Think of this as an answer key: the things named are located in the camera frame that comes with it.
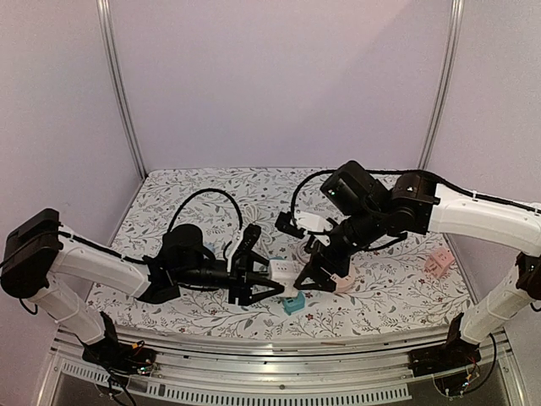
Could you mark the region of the teal power strip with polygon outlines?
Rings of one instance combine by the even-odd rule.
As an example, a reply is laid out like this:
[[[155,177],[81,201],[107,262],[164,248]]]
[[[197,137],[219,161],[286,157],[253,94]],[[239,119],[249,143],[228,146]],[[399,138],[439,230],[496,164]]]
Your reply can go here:
[[[298,296],[295,298],[282,298],[277,295],[277,298],[281,301],[283,309],[287,315],[291,315],[294,312],[300,311],[305,306],[305,296],[298,290]]]

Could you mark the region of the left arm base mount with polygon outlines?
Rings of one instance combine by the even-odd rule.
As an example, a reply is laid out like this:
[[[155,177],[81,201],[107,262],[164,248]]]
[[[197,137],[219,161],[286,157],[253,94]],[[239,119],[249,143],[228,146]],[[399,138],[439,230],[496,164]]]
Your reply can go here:
[[[111,317],[102,311],[100,316],[104,323],[104,334],[96,343],[82,343],[83,360],[118,374],[150,374],[156,368],[157,352],[147,348],[144,340],[134,344],[119,342]]]

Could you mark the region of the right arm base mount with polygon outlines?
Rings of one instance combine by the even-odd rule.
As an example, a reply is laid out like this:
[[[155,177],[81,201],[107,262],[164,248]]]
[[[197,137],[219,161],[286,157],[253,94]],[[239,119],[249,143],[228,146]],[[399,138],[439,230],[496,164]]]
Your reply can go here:
[[[462,339],[460,325],[464,314],[457,315],[449,326],[444,343],[417,348],[407,353],[408,368],[415,377],[428,376],[448,370],[462,368],[462,372],[443,376],[434,380],[436,389],[444,396],[457,397],[464,394],[473,378],[466,367],[477,369],[481,360],[479,344],[471,344]]]

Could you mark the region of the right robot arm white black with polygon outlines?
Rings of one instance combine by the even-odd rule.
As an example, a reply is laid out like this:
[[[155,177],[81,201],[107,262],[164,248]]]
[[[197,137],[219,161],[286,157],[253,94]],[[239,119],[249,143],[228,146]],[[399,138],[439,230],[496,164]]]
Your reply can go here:
[[[506,279],[453,319],[436,357],[443,368],[454,369],[494,329],[540,298],[540,210],[460,188],[424,170],[396,176],[387,189],[355,161],[331,172],[320,190],[345,218],[330,230],[306,230],[315,241],[295,287],[333,291],[333,276],[346,275],[351,257],[373,250],[383,236],[398,242],[408,233],[450,233],[518,250]]]

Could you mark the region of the white cube socket adapter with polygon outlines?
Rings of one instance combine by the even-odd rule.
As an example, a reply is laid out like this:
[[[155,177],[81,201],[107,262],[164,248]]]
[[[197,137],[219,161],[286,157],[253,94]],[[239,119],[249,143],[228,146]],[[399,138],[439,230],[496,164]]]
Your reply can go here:
[[[298,296],[298,290],[294,287],[294,283],[301,268],[294,261],[271,259],[268,269],[270,279],[284,287],[284,292],[279,294],[279,297],[289,299]]]

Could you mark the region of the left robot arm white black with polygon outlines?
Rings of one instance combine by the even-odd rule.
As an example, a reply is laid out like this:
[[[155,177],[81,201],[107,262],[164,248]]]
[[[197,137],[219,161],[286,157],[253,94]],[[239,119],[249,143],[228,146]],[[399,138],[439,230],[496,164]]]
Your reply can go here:
[[[79,277],[114,288],[140,302],[161,305],[184,288],[226,289],[233,305],[248,306],[282,294],[280,283],[254,272],[269,261],[253,251],[260,227],[244,228],[228,260],[219,260],[203,242],[202,230],[181,224],[166,232],[154,257],[135,259],[87,240],[61,224],[58,211],[46,208],[6,238],[1,287],[9,296],[27,299],[57,323],[67,326],[108,367],[126,358],[107,318],[90,309],[57,275]]]

